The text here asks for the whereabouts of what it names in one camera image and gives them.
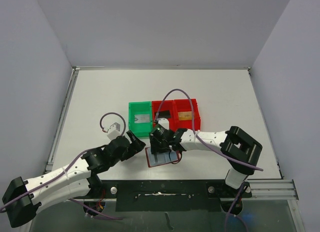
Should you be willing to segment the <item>red bin with black card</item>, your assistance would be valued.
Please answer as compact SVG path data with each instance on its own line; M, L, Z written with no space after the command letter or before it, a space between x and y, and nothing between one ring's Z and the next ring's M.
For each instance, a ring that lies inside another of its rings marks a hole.
M161 104L161 101L152 101L151 107L152 107L152 119L154 120L156 117L156 114L159 110L159 106ZM175 102L173 100L166 100L163 105L161 106L161 109L158 114L158 119L160 118L166 118L169 121L169 128L173 131L177 129L177 119L178 119L178 113L175 107Z

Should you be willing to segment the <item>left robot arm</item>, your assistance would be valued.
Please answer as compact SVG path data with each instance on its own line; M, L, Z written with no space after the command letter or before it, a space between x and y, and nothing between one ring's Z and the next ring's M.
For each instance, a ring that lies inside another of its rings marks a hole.
M116 136L106 145L84 150L59 169L26 180L17 177L9 183L0 211L7 214L12 228L18 228L46 207L75 197L95 198L102 191L98 174L133 157L145 146L132 131L127 131L126 136Z

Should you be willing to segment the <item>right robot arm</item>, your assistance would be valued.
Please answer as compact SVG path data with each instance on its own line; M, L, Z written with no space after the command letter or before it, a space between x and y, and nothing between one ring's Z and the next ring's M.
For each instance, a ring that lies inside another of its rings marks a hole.
M223 183L223 192L230 197L241 190L243 182L254 174L263 146L238 126L221 132L202 132L179 128L175 132L157 124L149 133L150 149L153 154L212 151L231 164Z

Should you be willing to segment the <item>red bin with gold card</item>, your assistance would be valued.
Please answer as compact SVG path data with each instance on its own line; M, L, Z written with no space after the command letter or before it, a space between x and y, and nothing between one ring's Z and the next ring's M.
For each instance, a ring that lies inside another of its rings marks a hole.
M192 118L194 120L194 129L201 129L201 117L198 109L198 103L195 98L191 99L193 106L193 113L188 99L174 100L177 111L176 128L192 129Z

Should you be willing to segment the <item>green plastic bin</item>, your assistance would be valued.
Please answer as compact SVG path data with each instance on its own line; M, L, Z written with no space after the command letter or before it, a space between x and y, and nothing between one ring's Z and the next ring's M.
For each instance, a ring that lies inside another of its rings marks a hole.
M128 127L138 138L147 138L153 127L152 103L128 103Z

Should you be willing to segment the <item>red leather card holder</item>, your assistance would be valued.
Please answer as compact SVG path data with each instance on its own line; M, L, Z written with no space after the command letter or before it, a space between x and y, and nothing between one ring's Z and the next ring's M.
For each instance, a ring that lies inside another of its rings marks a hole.
M181 154L175 151L152 154L151 147L145 148L145 155L149 168L167 164L177 164L182 158Z

